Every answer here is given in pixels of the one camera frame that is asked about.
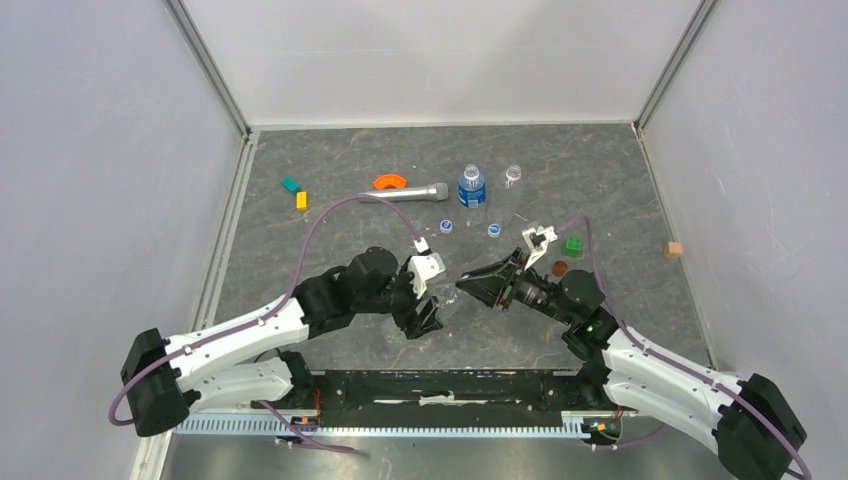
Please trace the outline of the blue labelled Pocari bottle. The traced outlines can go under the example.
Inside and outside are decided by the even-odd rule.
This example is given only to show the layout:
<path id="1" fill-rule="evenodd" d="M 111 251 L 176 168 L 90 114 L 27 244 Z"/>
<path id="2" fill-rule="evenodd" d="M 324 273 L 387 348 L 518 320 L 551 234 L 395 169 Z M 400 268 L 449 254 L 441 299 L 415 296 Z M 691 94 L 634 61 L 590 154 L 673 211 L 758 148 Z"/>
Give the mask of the blue labelled Pocari bottle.
<path id="1" fill-rule="evenodd" d="M 486 202 L 486 180 L 476 164 L 468 164 L 458 179 L 458 199 L 468 209 L 482 207 Z"/>

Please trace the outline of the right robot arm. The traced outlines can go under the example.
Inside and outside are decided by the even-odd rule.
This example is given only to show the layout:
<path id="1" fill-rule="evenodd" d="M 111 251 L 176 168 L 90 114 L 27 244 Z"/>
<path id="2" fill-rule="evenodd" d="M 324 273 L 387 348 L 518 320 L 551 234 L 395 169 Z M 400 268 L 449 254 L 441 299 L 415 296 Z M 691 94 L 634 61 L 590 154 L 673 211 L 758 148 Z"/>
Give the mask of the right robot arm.
<path id="1" fill-rule="evenodd" d="M 807 433 L 776 383 L 711 369 L 649 341 L 605 308 L 596 276 L 570 270 L 558 281 L 537 273 L 529 255 L 470 272 L 459 290 L 484 305 L 523 304 L 566 325 L 568 350 L 582 360 L 580 400 L 648 415 L 696 440 L 737 479 L 807 479 L 799 450 Z"/>

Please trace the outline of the clear bottle with blue-white cap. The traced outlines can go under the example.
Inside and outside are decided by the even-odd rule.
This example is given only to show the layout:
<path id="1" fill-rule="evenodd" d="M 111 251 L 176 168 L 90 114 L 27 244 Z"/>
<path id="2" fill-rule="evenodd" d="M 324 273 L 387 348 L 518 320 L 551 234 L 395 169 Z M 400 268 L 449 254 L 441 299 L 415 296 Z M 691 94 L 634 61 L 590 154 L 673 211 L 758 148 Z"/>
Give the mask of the clear bottle with blue-white cap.
<path id="1" fill-rule="evenodd" d="M 445 322 L 458 313 L 464 305 L 463 295 L 453 282 L 428 283 L 426 293 L 432 294 L 436 298 L 439 307 L 438 317 L 443 327 Z"/>

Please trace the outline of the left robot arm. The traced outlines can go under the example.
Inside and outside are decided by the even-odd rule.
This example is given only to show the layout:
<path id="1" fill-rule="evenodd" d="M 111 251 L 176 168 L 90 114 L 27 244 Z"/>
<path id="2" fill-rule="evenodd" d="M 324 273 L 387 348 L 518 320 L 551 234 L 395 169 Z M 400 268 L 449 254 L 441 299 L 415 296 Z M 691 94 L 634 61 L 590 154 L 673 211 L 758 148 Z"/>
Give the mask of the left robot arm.
<path id="1" fill-rule="evenodd" d="M 278 355 L 247 360 L 275 348 L 348 327 L 358 314 L 388 314 L 408 339 L 441 329 L 430 283 L 445 272 L 428 251 L 404 263 L 371 247 L 348 265 L 301 281 L 290 294 L 207 329 L 164 337 L 139 333 L 120 371 L 118 394 L 140 437 L 165 433 L 191 414 L 234 403 L 283 400 L 306 405 L 314 381 L 298 360 Z"/>

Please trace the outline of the white cap of bottle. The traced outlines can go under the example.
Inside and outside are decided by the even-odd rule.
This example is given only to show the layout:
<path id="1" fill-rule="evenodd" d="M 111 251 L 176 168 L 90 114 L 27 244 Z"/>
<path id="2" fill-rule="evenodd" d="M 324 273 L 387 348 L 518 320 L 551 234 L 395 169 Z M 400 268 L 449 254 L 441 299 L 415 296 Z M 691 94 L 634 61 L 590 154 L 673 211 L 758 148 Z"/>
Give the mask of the white cap of bottle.
<path id="1" fill-rule="evenodd" d="M 502 232 L 502 228 L 498 224 L 493 223 L 493 224 L 490 224 L 487 227 L 487 235 L 491 238 L 499 237 L 501 232 Z"/>

